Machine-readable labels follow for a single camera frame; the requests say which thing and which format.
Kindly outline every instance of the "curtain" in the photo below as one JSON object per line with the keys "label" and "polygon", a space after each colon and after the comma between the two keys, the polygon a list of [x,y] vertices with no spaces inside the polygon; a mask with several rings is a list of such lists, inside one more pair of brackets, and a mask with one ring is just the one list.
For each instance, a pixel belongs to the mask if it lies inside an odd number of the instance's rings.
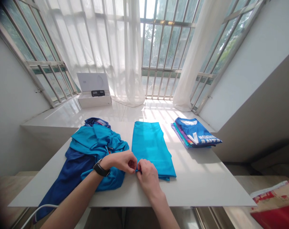
{"label": "curtain", "polygon": [[78,87],[76,73],[106,72],[113,100],[130,107],[144,103],[139,1],[36,2]]}
{"label": "curtain", "polygon": [[205,0],[190,43],[173,104],[180,111],[191,111],[190,95],[206,55],[217,35],[231,0]]}

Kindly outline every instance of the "white box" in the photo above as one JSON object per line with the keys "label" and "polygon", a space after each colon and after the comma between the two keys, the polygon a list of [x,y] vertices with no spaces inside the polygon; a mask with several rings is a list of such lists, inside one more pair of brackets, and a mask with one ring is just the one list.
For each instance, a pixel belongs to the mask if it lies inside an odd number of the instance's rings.
{"label": "white box", "polygon": [[[82,93],[78,101],[82,108],[112,104],[106,73],[77,73]],[[104,96],[92,97],[91,91],[104,90]]]}
{"label": "white box", "polygon": [[105,91],[105,96],[92,97],[91,92],[82,92],[78,98],[82,108],[107,106],[112,104],[109,91]]}

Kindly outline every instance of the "person's hand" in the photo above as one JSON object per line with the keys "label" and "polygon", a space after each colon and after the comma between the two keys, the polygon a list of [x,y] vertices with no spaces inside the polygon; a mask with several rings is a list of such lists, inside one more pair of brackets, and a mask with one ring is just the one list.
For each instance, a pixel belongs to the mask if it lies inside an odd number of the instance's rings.
{"label": "person's hand", "polygon": [[139,161],[137,177],[144,193],[151,203],[157,199],[165,198],[165,194],[159,185],[157,169],[150,161],[146,159]]}
{"label": "person's hand", "polygon": [[100,166],[105,170],[116,167],[124,172],[134,174],[137,169],[137,158],[130,150],[112,153],[103,158]]}

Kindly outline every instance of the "watch strap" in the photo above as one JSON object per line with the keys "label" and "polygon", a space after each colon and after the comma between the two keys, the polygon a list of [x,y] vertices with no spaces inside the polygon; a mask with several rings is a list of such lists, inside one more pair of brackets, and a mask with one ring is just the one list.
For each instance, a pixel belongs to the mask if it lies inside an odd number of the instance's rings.
{"label": "watch strap", "polygon": [[102,161],[102,158],[93,166],[93,169],[100,175],[103,177],[107,177],[110,173],[110,169],[109,170],[105,170],[104,168],[101,167],[100,162]]}

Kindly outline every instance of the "blue shirt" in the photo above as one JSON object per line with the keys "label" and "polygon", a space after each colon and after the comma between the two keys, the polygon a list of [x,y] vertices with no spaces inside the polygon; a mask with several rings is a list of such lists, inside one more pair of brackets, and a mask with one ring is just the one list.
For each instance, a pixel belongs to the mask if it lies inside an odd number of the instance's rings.
{"label": "blue shirt", "polygon": [[176,122],[182,127],[188,138],[196,145],[216,145],[222,143],[213,136],[197,119],[177,118]]}
{"label": "blue shirt", "polygon": [[135,122],[132,152],[137,160],[147,159],[154,164],[160,179],[176,177],[172,155],[168,151],[158,122]]}
{"label": "blue shirt", "polygon": [[[128,143],[120,135],[106,126],[81,127],[74,135],[65,153],[66,161],[58,178],[39,204],[59,205],[81,181],[92,171],[98,160],[106,155],[129,150]],[[125,172],[112,167],[96,191],[112,190],[121,187]],[[53,208],[45,207],[36,213],[36,221],[48,215]]]}

